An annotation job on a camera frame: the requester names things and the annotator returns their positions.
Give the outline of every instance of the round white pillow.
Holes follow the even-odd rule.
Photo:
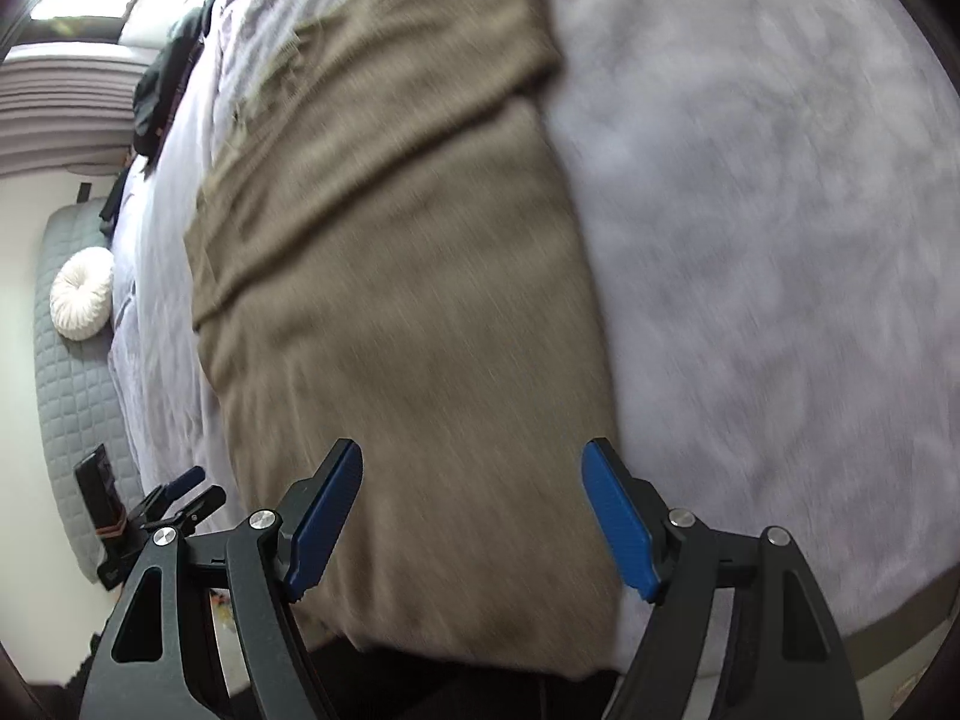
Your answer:
[[[56,331],[83,341],[110,318],[113,254],[104,247],[78,251],[64,263],[50,288],[50,317]]]

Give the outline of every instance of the quilted cover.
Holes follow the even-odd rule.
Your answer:
[[[54,211],[43,233],[34,300],[34,355],[37,410],[47,472],[56,508],[64,521],[80,571],[97,581],[102,547],[83,507],[74,466],[97,445],[107,447],[117,493],[129,508],[143,497],[140,474],[131,459],[120,402],[107,370],[112,332],[109,324],[87,341],[67,341],[50,319],[50,286],[72,254],[102,247],[102,201],[90,200]]]

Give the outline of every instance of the metal screw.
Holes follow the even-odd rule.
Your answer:
[[[767,531],[767,541],[769,541],[775,547],[785,547],[790,543],[790,533],[787,533],[783,528],[774,525],[774,527]]]
[[[259,512],[250,515],[250,527],[256,531],[265,530],[275,522],[277,522],[277,515],[270,509],[261,509]]]
[[[173,528],[160,528],[154,533],[154,543],[158,547],[166,546],[176,538],[176,531]]]
[[[697,518],[686,509],[670,509],[670,524],[677,528],[692,528]]]

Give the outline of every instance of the white wall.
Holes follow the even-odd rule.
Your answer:
[[[110,177],[40,172],[0,180],[0,641],[24,678],[65,682],[113,606],[77,567],[50,490],[34,385],[35,270],[47,218]]]

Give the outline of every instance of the gray blanket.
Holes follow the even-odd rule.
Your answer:
[[[215,8],[139,250],[135,441],[163,473],[200,461],[229,478],[181,240],[200,180],[293,26],[338,1]],[[841,629],[862,628],[960,560],[946,74],[897,0],[548,1],[566,71],[544,112],[625,460],[712,526],[789,528]],[[646,615],[626,593],[618,665]]]

